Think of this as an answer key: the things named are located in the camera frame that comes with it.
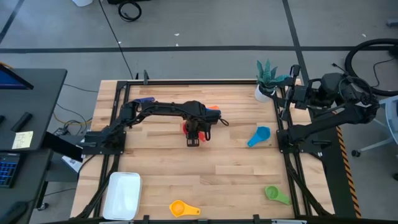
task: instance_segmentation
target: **green plant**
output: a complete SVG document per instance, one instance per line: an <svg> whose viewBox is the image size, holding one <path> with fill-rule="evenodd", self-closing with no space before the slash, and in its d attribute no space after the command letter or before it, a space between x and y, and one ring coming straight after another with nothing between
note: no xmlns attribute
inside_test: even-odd
<svg viewBox="0 0 398 224"><path fill-rule="evenodd" d="M271 70L271 63L269 59L267 60L264 69L262 68L261 62L257 61L257 69L259 70L259 75L256 75L257 84L265 88L274 88L275 83L279 83L290 77L290 75L279 75L278 77L275 77L277 68L278 67L275 67Z"/></svg>

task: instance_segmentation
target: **yellow measuring cup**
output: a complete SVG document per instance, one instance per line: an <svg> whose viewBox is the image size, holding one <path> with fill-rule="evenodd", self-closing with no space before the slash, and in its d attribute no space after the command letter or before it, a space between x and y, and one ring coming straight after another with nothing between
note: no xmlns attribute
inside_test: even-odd
<svg viewBox="0 0 398 224"><path fill-rule="evenodd" d="M199 208L187 205L181 200L174 201L169 208L175 217L180 217L182 215L200 215Z"/></svg>

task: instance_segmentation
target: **potted plant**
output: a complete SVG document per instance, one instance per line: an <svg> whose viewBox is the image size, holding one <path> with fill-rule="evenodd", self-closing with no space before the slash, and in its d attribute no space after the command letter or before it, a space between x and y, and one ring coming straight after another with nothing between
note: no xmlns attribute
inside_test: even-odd
<svg viewBox="0 0 398 224"><path fill-rule="evenodd" d="M259 75L256 75L257 88L254 92L254 97L256 98L256 100L263 103L269 101L270 98L264 95L262 92L266 91L272 94L275 91L275 85L273 85L273 83L281 82L285 80L285 78L290 77L290 75L280 75L278 77L275 77L277 68L278 67L275 67L271 70L271 63L269 60L267 60L266 65L263 69L261 62L257 61L257 69L259 70Z"/></svg>

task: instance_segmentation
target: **red object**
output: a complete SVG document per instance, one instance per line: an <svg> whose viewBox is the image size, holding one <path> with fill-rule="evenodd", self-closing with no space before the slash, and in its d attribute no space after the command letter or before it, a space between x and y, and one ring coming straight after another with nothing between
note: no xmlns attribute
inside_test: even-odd
<svg viewBox="0 0 398 224"><path fill-rule="evenodd" d="M182 123L182 131L184 132L185 135L188 133L187 127L185 126L185 122ZM203 141L203 142L206 141L205 133L203 133L203 131L200 131L200 132L199 132L199 139L200 139L201 141Z"/></svg>

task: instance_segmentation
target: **white pot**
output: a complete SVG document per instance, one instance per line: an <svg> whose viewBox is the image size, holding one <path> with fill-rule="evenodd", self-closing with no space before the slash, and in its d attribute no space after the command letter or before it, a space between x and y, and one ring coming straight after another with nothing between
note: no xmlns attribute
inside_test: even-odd
<svg viewBox="0 0 398 224"><path fill-rule="evenodd" d="M260 85L257 85L257 88L254 91L254 97L256 98L257 101L260 101L261 103L266 103L271 99L260 92Z"/></svg>
<svg viewBox="0 0 398 224"><path fill-rule="evenodd" d="M77 6L83 7L91 4L93 0L72 0Z"/></svg>

